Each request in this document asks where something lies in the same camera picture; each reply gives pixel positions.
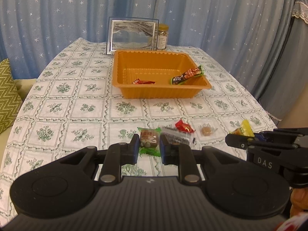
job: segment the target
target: jar label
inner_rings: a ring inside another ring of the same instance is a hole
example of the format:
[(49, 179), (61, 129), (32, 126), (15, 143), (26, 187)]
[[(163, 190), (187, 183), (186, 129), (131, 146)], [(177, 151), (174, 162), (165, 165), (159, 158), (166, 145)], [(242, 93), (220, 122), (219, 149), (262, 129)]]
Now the jar label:
[(167, 36), (158, 36), (157, 49), (165, 49), (167, 47)]

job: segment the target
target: brown candy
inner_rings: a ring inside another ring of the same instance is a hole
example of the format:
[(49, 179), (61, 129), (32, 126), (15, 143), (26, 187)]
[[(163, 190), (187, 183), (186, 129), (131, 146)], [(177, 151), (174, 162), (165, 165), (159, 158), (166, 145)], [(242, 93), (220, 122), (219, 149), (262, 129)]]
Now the brown candy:
[(211, 127), (203, 127), (201, 129), (201, 133), (204, 135), (204, 136), (210, 136), (212, 134), (212, 129)]
[(142, 147), (155, 148), (158, 145), (158, 133), (154, 129), (142, 129), (140, 132), (140, 143)]

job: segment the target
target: sofa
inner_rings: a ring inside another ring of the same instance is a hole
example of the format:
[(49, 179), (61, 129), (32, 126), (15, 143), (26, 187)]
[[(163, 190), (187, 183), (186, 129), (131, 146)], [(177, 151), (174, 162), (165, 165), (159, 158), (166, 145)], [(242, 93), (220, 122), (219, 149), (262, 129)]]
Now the sofa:
[[(33, 84), (36, 82), (36, 79), (22, 79), (22, 80), (14, 80), (14, 83), (17, 88), (17, 92), (21, 97), (22, 101), (24, 101), (31, 90)], [(0, 133), (0, 165), (2, 163), (2, 158), (5, 150), (5, 146), (7, 144), (7, 140), (9, 139), (12, 127), (7, 128), (2, 133)]]

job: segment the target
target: white floral tablecloth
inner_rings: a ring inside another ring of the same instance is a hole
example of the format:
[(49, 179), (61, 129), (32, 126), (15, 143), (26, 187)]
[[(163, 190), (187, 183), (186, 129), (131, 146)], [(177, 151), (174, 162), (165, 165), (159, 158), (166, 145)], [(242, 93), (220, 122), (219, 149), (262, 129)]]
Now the white floral tablecloth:
[[(112, 86), (113, 56), (106, 43), (77, 39), (44, 69), (27, 96), (14, 123), (0, 173), (0, 222), (16, 212), (9, 189), (15, 178), (86, 146), (107, 149), (129, 142), (137, 127), (156, 128), (180, 118), (196, 129), (197, 144), (214, 146), (245, 159), (242, 150), (225, 144), (229, 131), (248, 119), (255, 132), (275, 125), (252, 95), (207, 53), (195, 47), (168, 46), (168, 51), (188, 53), (205, 69), (212, 89), (192, 99), (123, 99)], [(213, 134), (202, 136), (210, 126)], [(124, 175), (176, 175), (176, 166), (142, 155), (135, 166), (125, 165)]]

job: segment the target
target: orange object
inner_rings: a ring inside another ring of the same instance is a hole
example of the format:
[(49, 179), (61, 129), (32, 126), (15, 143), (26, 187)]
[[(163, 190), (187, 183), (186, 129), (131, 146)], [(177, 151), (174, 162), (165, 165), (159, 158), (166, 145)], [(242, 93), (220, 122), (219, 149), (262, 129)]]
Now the orange object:
[[(170, 79), (197, 65), (188, 54), (167, 51), (117, 50), (114, 56), (112, 84), (126, 99), (191, 98), (212, 86), (204, 75), (184, 85), (171, 85)], [(155, 84), (132, 84), (136, 79)]]

